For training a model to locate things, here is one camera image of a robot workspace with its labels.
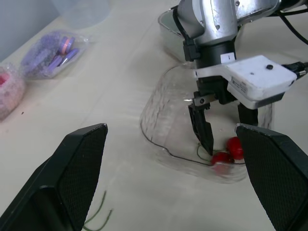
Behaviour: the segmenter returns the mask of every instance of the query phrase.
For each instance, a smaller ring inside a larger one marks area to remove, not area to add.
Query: table surface
[[[107,123],[99,184],[89,226],[111,231],[273,231],[248,178],[219,184],[161,166],[139,129],[140,114],[161,75],[177,61],[164,52],[157,18],[174,0],[114,0],[101,24],[80,30],[91,45],[51,80],[31,81],[22,103],[0,124],[0,214],[33,171],[51,156],[64,136],[78,128]],[[290,21],[306,37],[308,15]],[[44,33],[68,29],[57,18],[5,62],[19,64]],[[279,18],[245,26],[237,55],[263,54],[279,63],[308,61],[308,47]],[[308,78],[296,82],[275,105],[274,129],[308,153]]]

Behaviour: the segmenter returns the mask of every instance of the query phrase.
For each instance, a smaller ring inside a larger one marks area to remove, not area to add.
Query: plastic bag
[[[25,89],[24,79],[12,64],[0,66],[0,121],[20,103]]]
[[[143,136],[152,146],[149,157],[160,164],[219,183],[235,183],[247,176],[244,160],[211,164],[212,157],[200,145],[192,127],[188,106],[198,90],[193,76],[194,64],[184,63],[167,70],[156,85],[140,119]],[[236,136],[240,122],[238,102],[211,103],[205,110],[211,124],[214,153],[226,151],[226,142]],[[259,108],[259,126],[270,128],[273,107]]]
[[[42,36],[24,56],[20,73],[26,79],[54,78],[75,62],[89,45],[89,39],[67,31]]]

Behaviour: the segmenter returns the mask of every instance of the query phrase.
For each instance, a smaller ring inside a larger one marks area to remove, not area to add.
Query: clear plastic container
[[[93,26],[109,14],[108,0],[52,0],[58,12],[75,29]]]
[[[141,131],[151,142],[155,161],[208,180],[234,183],[247,175],[244,161],[234,164],[211,165],[211,156],[199,144],[192,129],[188,105],[197,90],[193,77],[193,64],[184,63],[173,67],[161,77],[140,119]],[[236,136],[235,126],[239,123],[238,102],[221,105],[212,102],[205,111],[214,136],[214,150],[225,151],[226,142]],[[259,125],[270,127],[272,107],[259,110]]]

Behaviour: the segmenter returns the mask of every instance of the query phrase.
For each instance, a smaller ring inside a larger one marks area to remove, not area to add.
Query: white label
[[[221,54],[220,61],[222,64],[233,62],[235,61],[235,54],[233,52],[227,54]]]
[[[247,94],[247,87],[246,84],[244,83],[240,83],[239,81],[237,81],[234,77],[232,77],[232,81],[231,84],[237,88],[243,95]]]

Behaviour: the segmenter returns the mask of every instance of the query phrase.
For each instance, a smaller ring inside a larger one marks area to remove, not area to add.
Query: red cherry
[[[216,164],[217,162],[234,163],[234,160],[230,154],[219,152],[216,153],[211,160],[212,165]]]
[[[228,175],[230,172],[230,166],[224,164],[217,164],[217,163],[234,163],[232,156],[228,153],[219,152],[213,156],[211,163],[213,165],[213,169],[215,170],[216,174],[221,175]]]
[[[233,137],[228,140],[227,149],[229,150],[234,160],[242,160],[244,158],[241,141],[238,137]]]

